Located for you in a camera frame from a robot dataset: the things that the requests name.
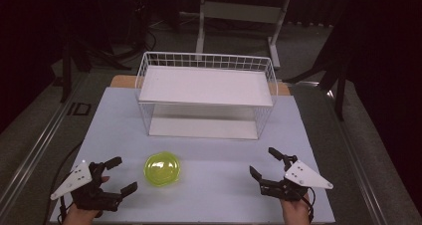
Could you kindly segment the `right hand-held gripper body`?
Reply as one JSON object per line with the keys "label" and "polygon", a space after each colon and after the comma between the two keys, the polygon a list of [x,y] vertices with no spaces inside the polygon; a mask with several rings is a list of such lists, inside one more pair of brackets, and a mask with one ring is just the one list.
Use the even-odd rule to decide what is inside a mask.
{"label": "right hand-held gripper body", "polygon": [[262,195],[287,201],[300,201],[310,188],[333,189],[333,184],[298,160],[295,155],[276,155],[284,163],[284,176],[280,181],[264,179],[259,175]]}

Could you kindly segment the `person's left hand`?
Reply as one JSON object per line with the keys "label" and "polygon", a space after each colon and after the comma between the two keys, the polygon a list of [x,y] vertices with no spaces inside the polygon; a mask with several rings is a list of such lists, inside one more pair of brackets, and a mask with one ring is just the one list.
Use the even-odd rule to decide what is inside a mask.
{"label": "person's left hand", "polygon": [[76,204],[72,204],[62,225],[93,225],[99,214],[98,210],[79,209]]}

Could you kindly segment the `person's right hand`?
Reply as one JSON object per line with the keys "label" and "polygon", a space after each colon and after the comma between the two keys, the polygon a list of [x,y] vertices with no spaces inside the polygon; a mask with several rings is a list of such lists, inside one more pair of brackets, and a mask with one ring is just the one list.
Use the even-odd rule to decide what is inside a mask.
{"label": "person's right hand", "polygon": [[283,218],[286,225],[311,225],[309,206],[307,205],[309,195],[306,194],[304,199],[300,201],[281,200]]}

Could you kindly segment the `translucent green bowl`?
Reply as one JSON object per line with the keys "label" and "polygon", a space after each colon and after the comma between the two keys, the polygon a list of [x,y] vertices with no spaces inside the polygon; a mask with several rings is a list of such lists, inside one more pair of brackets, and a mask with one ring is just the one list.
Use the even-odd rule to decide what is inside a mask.
{"label": "translucent green bowl", "polygon": [[152,154],[143,166],[145,179],[156,187],[176,182],[179,179],[180,170],[178,157],[169,151]]}

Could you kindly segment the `black metal stand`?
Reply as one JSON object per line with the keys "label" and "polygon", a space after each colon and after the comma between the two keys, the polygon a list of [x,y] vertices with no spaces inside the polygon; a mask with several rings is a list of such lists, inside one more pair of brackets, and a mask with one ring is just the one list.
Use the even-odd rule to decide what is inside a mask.
{"label": "black metal stand", "polygon": [[296,84],[312,75],[324,71],[324,75],[317,84],[321,91],[328,92],[334,85],[337,85],[334,97],[334,111],[340,121],[343,121],[342,106],[345,91],[346,73],[351,54],[348,44],[330,35],[322,46],[314,65],[307,71],[284,79],[285,83]]}

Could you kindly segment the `white metal stand frame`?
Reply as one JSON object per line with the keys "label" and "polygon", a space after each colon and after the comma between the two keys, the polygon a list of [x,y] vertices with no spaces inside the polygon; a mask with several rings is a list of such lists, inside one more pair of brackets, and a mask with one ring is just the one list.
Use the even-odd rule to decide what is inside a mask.
{"label": "white metal stand frame", "polygon": [[199,31],[195,52],[197,54],[203,53],[206,18],[273,24],[275,26],[275,32],[267,41],[273,66],[278,70],[281,67],[281,63],[277,41],[287,15],[290,1],[282,0],[281,7],[270,7],[200,0]]}

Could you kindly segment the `pale blue table sheet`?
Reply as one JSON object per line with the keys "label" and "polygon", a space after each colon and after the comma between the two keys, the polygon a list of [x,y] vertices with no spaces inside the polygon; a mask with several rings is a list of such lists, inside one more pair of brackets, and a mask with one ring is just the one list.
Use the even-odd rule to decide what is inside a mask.
{"label": "pale blue table sheet", "polygon": [[[76,160],[102,162],[119,156],[122,163],[109,171],[103,189],[138,185],[117,211],[102,216],[107,224],[280,224],[279,200],[262,195],[249,171],[255,167],[266,179],[283,178],[284,166],[269,154],[271,147],[309,167],[317,165],[292,97],[277,99],[257,140],[158,137],[146,134],[134,90],[108,88]],[[143,166],[160,151],[175,154],[181,170],[176,182],[155,187],[145,180]]]}

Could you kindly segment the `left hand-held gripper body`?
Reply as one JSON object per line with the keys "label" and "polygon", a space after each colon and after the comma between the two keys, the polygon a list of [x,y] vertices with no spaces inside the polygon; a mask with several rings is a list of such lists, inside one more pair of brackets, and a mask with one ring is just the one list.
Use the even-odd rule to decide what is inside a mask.
{"label": "left hand-held gripper body", "polygon": [[116,211],[123,198],[120,193],[101,189],[105,170],[104,162],[87,163],[83,160],[50,195],[50,199],[57,200],[70,193],[79,209]]}

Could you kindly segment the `metal floor rail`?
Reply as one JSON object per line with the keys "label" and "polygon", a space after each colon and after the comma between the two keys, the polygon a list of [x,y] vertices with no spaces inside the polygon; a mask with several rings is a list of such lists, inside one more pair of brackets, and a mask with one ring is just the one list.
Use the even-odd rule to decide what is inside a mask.
{"label": "metal floor rail", "polygon": [[[329,107],[332,110],[334,110],[335,98],[332,91],[323,93],[323,95],[325,96],[325,99]],[[356,150],[354,148],[354,144],[351,141],[351,137],[348,133],[346,124],[343,121],[339,120],[335,111],[331,113],[331,116],[336,121],[337,127],[340,130],[340,134],[341,134],[341,137],[346,149],[346,154],[349,159],[349,163],[351,165],[354,177],[356,179],[356,183],[359,187],[362,198],[365,202],[365,206],[368,210],[368,213],[371,217],[373,224],[374,225],[388,225],[385,219],[385,216],[383,214],[383,211],[380,207],[380,204],[378,202],[378,199],[376,195],[374,194],[373,187],[368,179],[366,171],[364,167],[362,166],[359,156],[356,153]]]}
{"label": "metal floor rail", "polygon": [[47,88],[45,96],[40,95],[0,134],[0,210],[15,203],[87,76],[76,75],[63,103],[58,88]]}

